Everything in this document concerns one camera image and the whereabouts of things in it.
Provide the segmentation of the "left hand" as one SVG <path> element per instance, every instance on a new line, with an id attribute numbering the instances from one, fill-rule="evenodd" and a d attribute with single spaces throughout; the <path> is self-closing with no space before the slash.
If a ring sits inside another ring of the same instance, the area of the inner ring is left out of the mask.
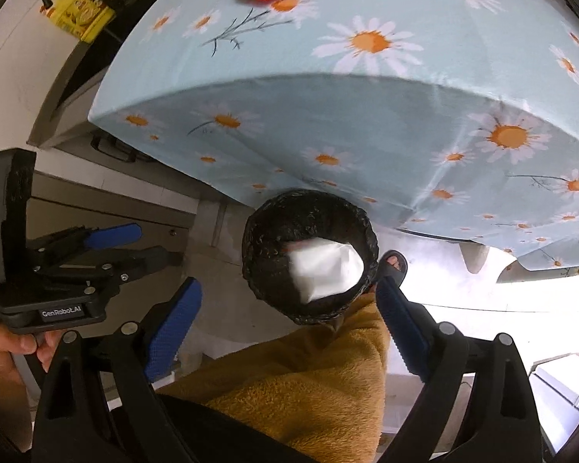
<path id="1" fill-rule="evenodd" d="M 63 335 L 63 330 L 47 331 L 42 343 L 38 344 L 35 336 L 16 335 L 4 324 L 0 324 L 0 382 L 22 383 L 13 355 L 35 355 L 44 371 L 48 372 Z"/>

